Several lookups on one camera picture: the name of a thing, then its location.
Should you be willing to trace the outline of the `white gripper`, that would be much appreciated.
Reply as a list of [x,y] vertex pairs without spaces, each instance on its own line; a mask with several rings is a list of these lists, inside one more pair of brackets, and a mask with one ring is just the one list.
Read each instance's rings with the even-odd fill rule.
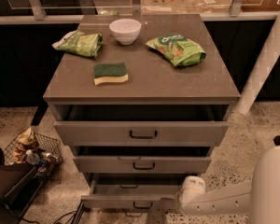
[[180,191],[175,195],[176,210],[182,214],[196,214],[201,211],[199,199],[205,194],[205,182],[194,175],[187,176]]

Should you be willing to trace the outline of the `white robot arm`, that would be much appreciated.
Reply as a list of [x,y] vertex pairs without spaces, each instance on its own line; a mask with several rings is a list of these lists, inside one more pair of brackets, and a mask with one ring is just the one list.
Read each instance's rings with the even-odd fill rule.
[[184,215],[247,214],[249,224],[280,224],[280,146],[260,157],[250,181],[207,192],[202,178],[186,177],[175,202]]

